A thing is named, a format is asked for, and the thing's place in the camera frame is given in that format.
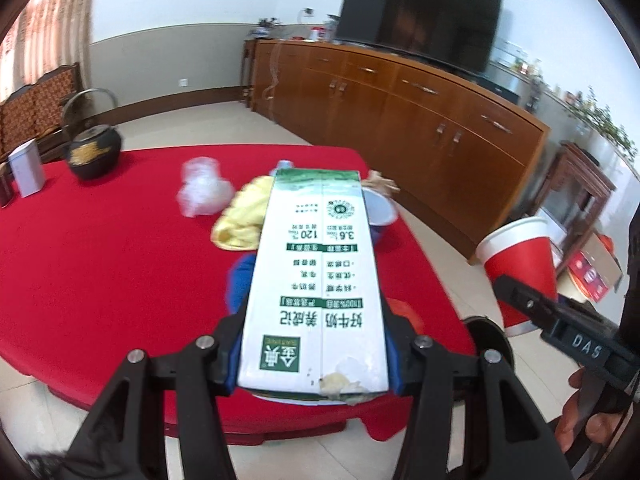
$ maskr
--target floor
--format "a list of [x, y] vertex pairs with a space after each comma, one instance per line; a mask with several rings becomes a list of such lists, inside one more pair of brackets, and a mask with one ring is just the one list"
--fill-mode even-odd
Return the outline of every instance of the floor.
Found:
[[[184, 144], [306, 144], [304, 140], [238, 103], [176, 110], [122, 124], [126, 150]], [[415, 216], [401, 208], [461, 318], [482, 315], [500, 323], [500, 315], [482, 267], [466, 260]], [[558, 416], [572, 393], [567, 378], [577, 368], [560, 352], [540, 341], [538, 333], [511, 340], [516, 372], [547, 420]], [[85, 412], [52, 396], [46, 387], [0, 360], [0, 420], [22, 455], [65, 450]], [[276, 441], [258, 447], [231, 446], [240, 480], [376, 480], [391, 478], [403, 433], [387, 442], [368, 437], [359, 420], [328, 436]], [[450, 464], [462, 459], [462, 417], [454, 412]], [[182, 479], [177, 440], [167, 438], [172, 480]]]

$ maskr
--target green square logo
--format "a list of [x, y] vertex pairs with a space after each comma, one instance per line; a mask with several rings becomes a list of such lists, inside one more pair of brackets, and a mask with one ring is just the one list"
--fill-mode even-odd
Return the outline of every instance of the green square logo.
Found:
[[300, 338], [266, 335], [262, 338], [260, 370], [297, 372], [300, 370]]

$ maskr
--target metal screw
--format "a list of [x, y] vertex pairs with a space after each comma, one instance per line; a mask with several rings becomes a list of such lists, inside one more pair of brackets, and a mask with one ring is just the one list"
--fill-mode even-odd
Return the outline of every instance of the metal screw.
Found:
[[144, 358], [145, 358], [145, 351], [140, 350], [139, 348], [132, 350], [127, 354], [127, 361], [129, 361], [132, 364], [139, 363]]
[[428, 335], [419, 335], [415, 338], [414, 343], [418, 348], [421, 349], [431, 348], [433, 346], [433, 339], [431, 339]]
[[206, 350], [207, 348], [211, 348], [215, 342], [216, 340], [213, 339], [213, 336], [201, 335], [196, 339], [196, 346], [202, 350]]
[[495, 365], [496, 363], [499, 363], [501, 361], [502, 355], [497, 350], [491, 349], [484, 352], [484, 358], [487, 360], [487, 362]]

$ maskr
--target yellow cloth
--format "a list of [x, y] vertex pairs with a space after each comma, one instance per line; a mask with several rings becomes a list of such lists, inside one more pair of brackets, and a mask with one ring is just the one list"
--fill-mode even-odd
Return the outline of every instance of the yellow cloth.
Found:
[[272, 185], [272, 176], [258, 176], [242, 186], [213, 226], [211, 241], [227, 251], [256, 250]]

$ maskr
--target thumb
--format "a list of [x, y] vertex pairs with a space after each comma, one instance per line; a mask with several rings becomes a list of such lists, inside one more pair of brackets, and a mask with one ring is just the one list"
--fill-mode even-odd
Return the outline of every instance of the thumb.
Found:
[[608, 444], [621, 419], [621, 413], [597, 413], [587, 421], [584, 433], [596, 444]]

